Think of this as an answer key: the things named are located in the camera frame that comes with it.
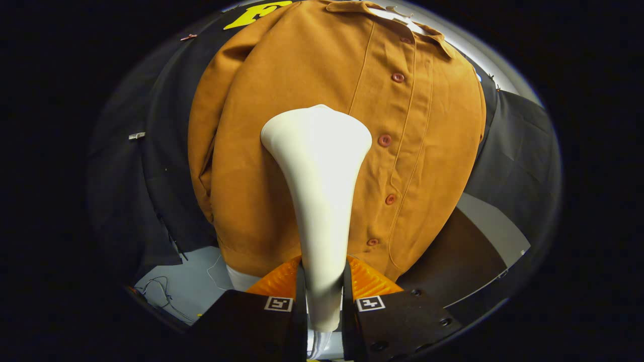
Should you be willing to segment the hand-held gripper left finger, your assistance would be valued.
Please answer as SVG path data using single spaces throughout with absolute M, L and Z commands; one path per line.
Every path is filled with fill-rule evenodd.
M 294 297 L 226 291 L 189 337 L 211 361 L 305 361 L 307 313 L 301 257 L 278 267 Z

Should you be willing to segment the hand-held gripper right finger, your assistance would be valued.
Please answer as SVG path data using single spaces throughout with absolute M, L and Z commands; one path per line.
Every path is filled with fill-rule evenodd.
M 420 361 L 462 330 L 425 291 L 401 289 L 355 257 L 347 257 L 343 281 L 345 359 Z

